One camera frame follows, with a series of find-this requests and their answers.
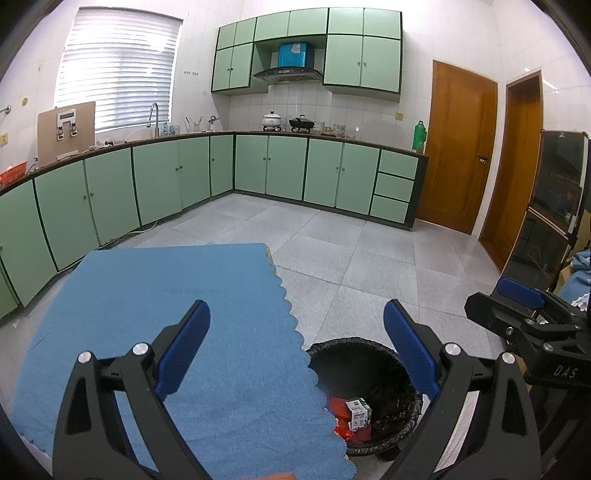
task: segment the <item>red basket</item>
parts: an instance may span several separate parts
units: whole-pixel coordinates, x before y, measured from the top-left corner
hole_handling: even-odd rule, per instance
[[[16,167],[11,167],[4,173],[0,173],[0,183],[2,185],[10,185],[13,181],[17,181],[25,174],[27,169],[27,162],[18,164]]]

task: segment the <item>window blind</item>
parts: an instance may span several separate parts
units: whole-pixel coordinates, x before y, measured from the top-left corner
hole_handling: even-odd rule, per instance
[[[170,121],[181,21],[149,12],[80,8],[66,40],[56,106],[96,102],[95,130]]]

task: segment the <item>drawer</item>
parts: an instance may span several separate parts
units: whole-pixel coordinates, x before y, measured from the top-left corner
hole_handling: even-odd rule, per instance
[[[408,203],[400,202],[399,200],[387,199],[374,195],[370,215],[393,222],[404,223]]]
[[[391,199],[410,201],[411,193],[413,192],[412,180],[401,179],[400,177],[393,177],[385,173],[378,173],[378,181],[375,184],[375,193],[390,197]]]
[[[415,173],[417,172],[417,163],[417,157],[382,150],[382,155],[379,159],[379,171],[414,179]]]

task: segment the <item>black garbage bag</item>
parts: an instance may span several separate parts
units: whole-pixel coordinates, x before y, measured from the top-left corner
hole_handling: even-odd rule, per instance
[[[395,447],[417,424],[423,396],[414,389],[394,350],[360,337],[315,343],[308,349],[318,387],[329,397],[362,397],[372,409],[371,439],[347,442],[351,456]]]

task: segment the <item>faucet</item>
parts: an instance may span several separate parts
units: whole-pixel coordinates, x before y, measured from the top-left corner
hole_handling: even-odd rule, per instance
[[[152,113],[154,112],[154,107],[156,107],[156,128],[154,129],[154,136],[157,137],[159,132],[158,132],[158,104],[156,102],[154,102],[152,104],[152,108],[150,108],[150,118],[148,118],[148,125],[146,125],[146,127],[151,127],[151,125],[152,125]]]

